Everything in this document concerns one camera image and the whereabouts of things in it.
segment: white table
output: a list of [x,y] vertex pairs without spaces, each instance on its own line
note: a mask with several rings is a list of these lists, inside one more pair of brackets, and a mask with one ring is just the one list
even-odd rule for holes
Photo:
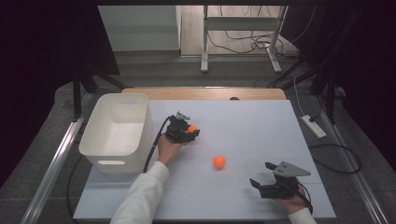
[[[177,111],[190,116],[190,123],[201,130],[169,167],[171,176],[154,219],[287,218],[283,207],[262,199],[259,191],[250,186],[250,178],[274,184],[272,171],[265,168],[266,161],[287,161],[311,172],[299,179],[311,194],[314,217],[335,217],[290,101],[151,100],[149,107],[153,137],[164,119]],[[219,154],[227,160],[222,170],[212,164]],[[110,220],[136,177],[102,174],[93,167],[74,218]]]

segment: gray floor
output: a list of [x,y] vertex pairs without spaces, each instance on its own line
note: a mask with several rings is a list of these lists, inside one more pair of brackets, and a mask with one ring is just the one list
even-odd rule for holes
[[[265,88],[278,77],[272,70],[265,56],[261,57],[224,57],[209,58],[209,72],[201,74],[199,58],[180,58],[158,54],[140,55],[117,54],[121,76],[115,77],[126,85],[135,87],[256,87]],[[283,69],[287,69],[293,61],[281,61]],[[306,71],[304,65],[299,66],[293,76]],[[305,114],[316,115],[318,107],[309,94],[308,87],[312,79],[297,85],[301,107]],[[119,91],[100,78],[97,78],[102,92]],[[301,116],[298,109],[294,88],[286,90],[287,98],[294,106],[296,117]],[[71,85],[61,87],[55,95],[55,105],[44,123],[35,141],[29,147],[14,173],[0,189],[0,223],[18,223],[29,205],[35,191],[46,172],[51,159],[64,137],[64,133],[73,118]],[[385,212],[389,223],[396,223],[396,174],[386,163],[375,146],[350,118],[341,105],[335,103],[335,120],[346,144],[353,148],[363,162],[362,174],[373,189],[375,196]],[[305,140],[309,146],[331,142],[330,138],[318,140],[301,123]],[[314,158],[344,168],[340,155],[330,148],[312,149]],[[73,223],[70,219],[65,202],[66,183],[71,170],[78,159],[78,145],[71,149],[64,168],[49,196],[38,223]],[[82,159],[73,176],[70,197],[76,206],[89,172],[90,164]],[[337,218],[321,219],[318,223],[374,223],[368,213],[364,201],[356,190],[350,175],[330,172],[318,165],[318,171],[329,194]],[[289,223],[287,220],[270,221],[268,223]]]

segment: orange ball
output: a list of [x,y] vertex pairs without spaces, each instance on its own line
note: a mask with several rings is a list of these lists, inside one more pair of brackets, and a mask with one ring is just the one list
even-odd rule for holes
[[198,127],[195,125],[191,125],[188,129],[187,132],[188,133],[193,133],[195,130],[198,130]]
[[216,166],[216,168],[221,169],[225,165],[225,158],[223,156],[217,156],[213,161],[213,164]]

